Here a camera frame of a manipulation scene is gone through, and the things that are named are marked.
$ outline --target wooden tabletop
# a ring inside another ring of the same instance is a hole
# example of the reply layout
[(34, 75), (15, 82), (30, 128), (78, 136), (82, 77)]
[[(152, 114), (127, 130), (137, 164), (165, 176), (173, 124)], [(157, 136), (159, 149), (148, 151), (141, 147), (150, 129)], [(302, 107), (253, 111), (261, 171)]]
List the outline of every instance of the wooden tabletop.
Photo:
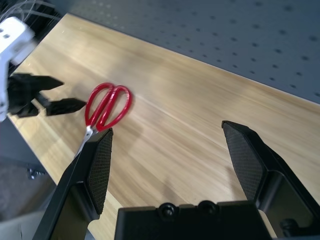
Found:
[[(63, 81), (44, 92), (52, 100), (86, 101), (103, 82), (125, 85), (135, 96), (130, 113), (113, 128), (104, 211), (89, 225), (96, 240), (113, 239), (120, 207), (246, 199), (222, 120), (255, 130), (320, 203), (317, 104), (71, 15), (17, 72)], [(58, 183), (82, 142), (84, 109), (11, 119)]]

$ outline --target black screw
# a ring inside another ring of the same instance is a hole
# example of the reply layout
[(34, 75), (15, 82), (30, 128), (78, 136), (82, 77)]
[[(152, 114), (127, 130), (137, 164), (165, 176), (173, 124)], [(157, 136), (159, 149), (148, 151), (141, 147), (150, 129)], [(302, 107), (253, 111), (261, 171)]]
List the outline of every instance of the black screw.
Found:
[(172, 221), (176, 215), (176, 206), (172, 203), (164, 203), (158, 208), (158, 213), (164, 221)]
[(198, 209), (205, 214), (215, 215), (219, 211), (219, 206), (211, 201), (205, 200), (199, 203)]

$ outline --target cable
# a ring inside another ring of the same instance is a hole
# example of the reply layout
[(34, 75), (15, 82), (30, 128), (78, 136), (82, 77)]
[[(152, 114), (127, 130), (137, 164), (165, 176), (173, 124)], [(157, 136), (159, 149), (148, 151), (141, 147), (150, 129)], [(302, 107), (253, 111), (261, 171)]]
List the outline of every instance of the cable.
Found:
[(21, 21), (24, 21), (24, 19), (25, 19), (25, 13), (24, 13), (24, 11), (22, 10), (21, 7), (19, 7), (17, 10), (19, 10), (19, 13), (20, 13), (20, 16), (21, 16)]
[(57, 21), (61, 20), (60, 17), (53, 16), (53, 15), (46, 14), (46, 13), (42, 13), (42, 12), (39, 12), (39, 11), (24, 10), (23, 12), (24, 13), (31, 13), (32, 15), (37, 15), (37, 16), (41, 16), (41, 17), (45, 17), (45, 18), (53, 19), (53, 20), (57, 20)]
[(15, 5), (11, 6), (5, 13), (3, 13), (0, 16), (0, 22), (2, 21), (3, 17), (7, 18), (7, 15), (12, 14), (12, 12), (14, 12), (17, 8), (21, 8), (22, 6), (26, 5), (26, 4), (40, 4), (40, 5), (44, 5), (50, 8), (55, 8), (55, 5), (48, 3), (46, 1), (41, 1), (41, 0), (25, 0), (23, 2), (20, 3), (16, 3)]
[(31, 11), (34, 9), (35, 4), (36, 4), (36, 0), (33, 0), (33, 3), (32, 3), (32, 6), (31, 6), (31, 8), (30, 8), (30, 11), (28, 12), (27, 16), (22, 20), (23, 22), (25, 22), (26, 20), (28, 20), (29, 15), (30, 15)]

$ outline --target scissor blade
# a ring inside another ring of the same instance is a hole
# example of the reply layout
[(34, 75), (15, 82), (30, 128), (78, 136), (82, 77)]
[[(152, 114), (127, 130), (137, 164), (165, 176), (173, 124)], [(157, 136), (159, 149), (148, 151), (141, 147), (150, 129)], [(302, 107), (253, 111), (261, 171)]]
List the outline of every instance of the scissor blade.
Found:
[(96, 129), (92, 129), (91, 126), (86, 127), (86, 132), (83, 137), (83, 141), (80, 145), (79, 150), (76, 152), (75, 157), (81, 153), (82, 149), (84, 148), (85, 143), (91, 138), (91, 136), (95, 135), (98, 131)]

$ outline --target pegboard hole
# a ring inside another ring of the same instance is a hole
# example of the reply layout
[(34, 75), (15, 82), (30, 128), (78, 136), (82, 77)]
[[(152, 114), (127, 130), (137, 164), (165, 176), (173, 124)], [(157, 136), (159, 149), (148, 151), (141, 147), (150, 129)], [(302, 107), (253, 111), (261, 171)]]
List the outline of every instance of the pegboard hole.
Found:
[(286, 35), (286, 34), (287, 34), (287, 31), (286, 31), (286, 30), (281, 29), (281, 30), (279, 30), (279, 34), (281, 34), (281, 35)]
[(308, 61), (309, 57), (308, 56), (302, 56), (301, 59), (304, 60), (304, 61)]
[(257, 6), (257, 7), (261, 7), (263, 5), (263, 3), (261, 1), (256, 1), (254, 3), (254, 5)]
[(283, 7), (283, 10), (286, 12), (292, 12), (294, 8), (291, 5), (287, 5)]
[(310, 36), (309, 40), (312, 42), (316, 42), (316, 41), (318, 41), (318, 38), (316, 36)]

